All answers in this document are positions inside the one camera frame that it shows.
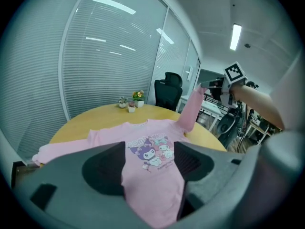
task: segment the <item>fluorescent light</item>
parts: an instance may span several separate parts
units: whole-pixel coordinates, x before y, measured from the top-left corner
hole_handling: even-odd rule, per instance
[[[242,27],[240,25],[236,25],[236,24],[233,25],[233,34],[232,34],[230,49],[236,50],[241,31],[242,31]]]
[[[127,48],[127,49],[130,49],[130,50],[135,51],[135,49],[133,49],[133,48],[129,48],[129,47],[126,47],[126,46],[124,46],[124,45],[120,45],[120,47]]]
[[[157,32],[159,32],[163,37],[164,39],[166,39],[170,44],[174,44],[174,42],[172,41],[172,39],[170,39],[168,37],[168,35],[166,35],[165,32],[163,32],[160,28],[157,29]]]
[[[112,1],[112,0],[93,0],[93,1],[104,3],[104,4],[107,4],[107,5],[116,7],[118,9],[121,9],[121,10],[123,10],[125,12],[130,13],[130,14],[134,14],[135,13],[135,11],[132,10],[131,8],[128,8],[128,7],[122,5],[122,4],[118,3],[118,2]]]
[[[117,53],[117,52],[110,52],[110,53],[114,53],[114,54],[118,54],[118,55],[121,55],[120,53]]]
[[[106,41],[106,40],[97,39],[97,38],[92,38],[92,37],[86,37],[86,39],[88,39],[88,40],[94,40],[94,41],[99,41],[99,42],[105,42],[105,41]]]

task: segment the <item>cartoon character print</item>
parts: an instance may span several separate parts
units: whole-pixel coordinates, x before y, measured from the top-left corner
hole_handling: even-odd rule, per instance
[[[156,156],[156,150],[150,142],[152,139],[149,137],[141,147],[129,147],[129,149],[138,156],[139,159],[145,160],[142,166],[143,169],[148,170],[149,166],[158,167],[162,161],[159,156]]]
[[[173,151],[170,149],[170,145],[173,146],[173,144],[168,140],[167,136],[162,139],[155,140],[154,144],[156,150],[162,151],[161,157],[165,157],[166,159],[173,157]]]

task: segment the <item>yellow table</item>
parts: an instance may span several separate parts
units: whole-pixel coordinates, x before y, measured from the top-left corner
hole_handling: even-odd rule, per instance
[[[180,114],[177,112],[149,104],[145,104],[142,108],[137,108],[135,113],[129,113],[127,107],[121,109],[117,104],[104,105],[88,110],[68,121],[58,130],[50,143],[85,139],[90,129],[100,130],[110,128],[123,124],[124,122],[139,124],[145,122],[147,119],[178,120],[179,116]],[[198,123],[195,123],[194,129],[191,132],[184,135],[193,144],[226,151],[217,138]]]

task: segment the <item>black office chair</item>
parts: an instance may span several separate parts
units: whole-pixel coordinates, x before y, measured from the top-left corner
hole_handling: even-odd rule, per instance
[[[182,94],[182,78],[180,75],[166,72],[164,80],[154,82],[156,106],[176,111]]]

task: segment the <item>pink sweatshirt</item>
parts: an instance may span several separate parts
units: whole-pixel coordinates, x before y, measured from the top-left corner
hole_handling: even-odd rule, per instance
[[[88,148],[125,141],[125,166],[122,186],[128,205],[153,228],[164,228],[177,220],[183,196],[184,180],[174,162],[175,141],[193,129],[205,89],[194,90],[179,120],[150,120],[142,124],[128,122],[99,131],[90,130],[88,138],[48,144],[34,155],[36,164]]]

